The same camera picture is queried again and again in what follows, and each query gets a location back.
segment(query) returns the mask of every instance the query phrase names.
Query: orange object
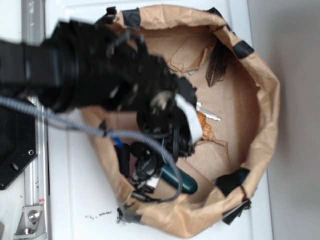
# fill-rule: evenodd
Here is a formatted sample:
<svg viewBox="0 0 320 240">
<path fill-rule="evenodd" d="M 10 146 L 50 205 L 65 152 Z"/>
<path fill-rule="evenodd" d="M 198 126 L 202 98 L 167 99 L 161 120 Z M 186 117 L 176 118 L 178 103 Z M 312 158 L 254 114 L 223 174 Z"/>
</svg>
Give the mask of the orange object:
<svg viewBox="0 0 320 240">
<path fill-rule="evenodd" d="M 199 111 L 197 111 L 197 113 L 203 131 L 202 140 L 214 142 L 216 137 L 214 132 L 212 131 L 211 125 L 206 122 L 206 115 Z"/>
</svg>

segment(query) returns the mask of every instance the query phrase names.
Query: gray cable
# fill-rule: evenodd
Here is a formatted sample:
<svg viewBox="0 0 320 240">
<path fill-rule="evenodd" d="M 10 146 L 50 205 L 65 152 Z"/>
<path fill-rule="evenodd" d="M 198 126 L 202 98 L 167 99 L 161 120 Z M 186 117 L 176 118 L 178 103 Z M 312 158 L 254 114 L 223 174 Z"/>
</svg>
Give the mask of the gray cable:
<svg viewBox="0 0 320 240">
<path fill-rule="evenodd" d="M 183 180 L 172 155 L 164 147 L 162 147 L 159 142 L 157 142 L 156 140 L 154 140 L 153 138 L 145 134 L 142 134 L 141 132 L 132 131 L 132 130 L 115 130 L 115 131 L 109 131 L 108 133 L 106 133 L 103 129 L 92 127 L 80 122 L 70 121 L 68 119 L 59 117 L 57 114 L 53 112 L 41 111 L 26 102 L 22 102 L 22 101 L 12 99 L 9 97 L 4 97 L 4 96 L 0 96 L 0 105 L 19 111 L 24 114 L 32 115 L 36 118 L 43 117 L 46 120 L 51 119 L 53 121 L 63 123 L 67 126 L 71 126 L 74 129 L 88 133 L 93 136 L 120 138 L 120 139 L 129 138 L 129 139 L 135 139 L 137 141 L 143 142 L 147 144 L 149 147 L 151 147 L 152 149 L 154 149 L 158 154 L 164 156 L 165 161 L 172 168 L 179 182 L 176 194 L 173 197 L 167 198 L 167 199 L 160 199 L 158 202 L 163 203 L 163 202 L 174 201 L 179 197 L 180 193 L 182 192 Z"/>
</svg>

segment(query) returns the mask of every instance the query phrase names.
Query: dark green handle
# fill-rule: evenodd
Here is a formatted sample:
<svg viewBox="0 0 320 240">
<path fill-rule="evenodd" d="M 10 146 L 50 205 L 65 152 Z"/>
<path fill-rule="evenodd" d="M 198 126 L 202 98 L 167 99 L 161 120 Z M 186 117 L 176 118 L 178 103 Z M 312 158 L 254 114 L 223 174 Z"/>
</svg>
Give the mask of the dark green handle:
<svg viewBox="0 0 320 240">
<path fill-rule="evenodd" d="M 198 184 L 196 180 L 194 180 L 190 175 L 186 174 L 184 171 L 179 169 L 181 177 L 182 177 L 182 192 L 186 194 L 194 194 L 198 189 Z M 162 175 L 161 177 L 166 180 L 170 185 L 178 188 L 179 182 L 178 179 L 172 170 L 172 168 L 165 164 L 162 167 Z"/>
</svg>

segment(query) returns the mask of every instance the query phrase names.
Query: brown paper bag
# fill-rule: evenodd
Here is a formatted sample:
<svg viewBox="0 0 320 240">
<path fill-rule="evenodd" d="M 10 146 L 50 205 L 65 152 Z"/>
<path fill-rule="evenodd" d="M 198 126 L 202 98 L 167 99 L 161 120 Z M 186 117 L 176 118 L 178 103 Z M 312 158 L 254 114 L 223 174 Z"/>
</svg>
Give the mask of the brown paper bag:
<svg viewBox="0 0 320 240">
<path fill-rule="evenodd" d="M 202 106 L 222 118 L 221 122 L 207 120 L 218 140 L 200 141 L 193 156 L 178 160 L 177 165 L 197 181 L 198 191 L 181 194 L 177 200 L 166 203 L 143 203 L 132 198 L 134 188 L 119 172 L 112 141 L 97 137 L 92 138 L 92 145 L 127 220 L 189 238 L 253 196 L 276 146 L 279 81 L 218 14 L 155 5 L 116 14 L 111 28 L 121 32 L 127 27 L 144 34 L 149 52 L 162 55 L 172 71 L 186 74 L 197 87 Z M 208 58 L 218 40 L 231 54 L 226 72 L 219 79 L 223 81 L 209 87 Z M 193 70 L 196 72 L 192 76 L 187 74 Z M 106 120 L 113 129 L 138 130 L 135 113 L 107 113 L 100 107 L 88 107 L 82 112 L 85 121 L 93 126 Z M 214 179 L 239 168 L 249 173 L 230 193 L 223 193 L 213 184 Z M 175 191 L 161 180 L 152 197 L 171 197 Z"/>
</svg>

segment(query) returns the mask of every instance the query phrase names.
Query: key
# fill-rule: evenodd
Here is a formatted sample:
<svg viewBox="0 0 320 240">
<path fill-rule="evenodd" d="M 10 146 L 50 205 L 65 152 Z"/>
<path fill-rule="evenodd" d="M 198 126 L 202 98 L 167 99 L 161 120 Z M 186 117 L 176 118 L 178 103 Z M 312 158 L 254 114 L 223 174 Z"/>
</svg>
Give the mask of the key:
<svg viewBox="0 0 320 240">
<path fill-rule="evenodd" d="M 196 108 L 195 108 L 197 111 L 203 113 L 208 119 L 212 119 L 212 120 L 215 120 L 215 121 L 221 121 L 221 117 L 219 117 L 218 115 L 212 113 L 212 112 L 209 112 L 205 109 L 202 108 L 202 103 L 197 101 L 196 102 Z"/>
</svg>

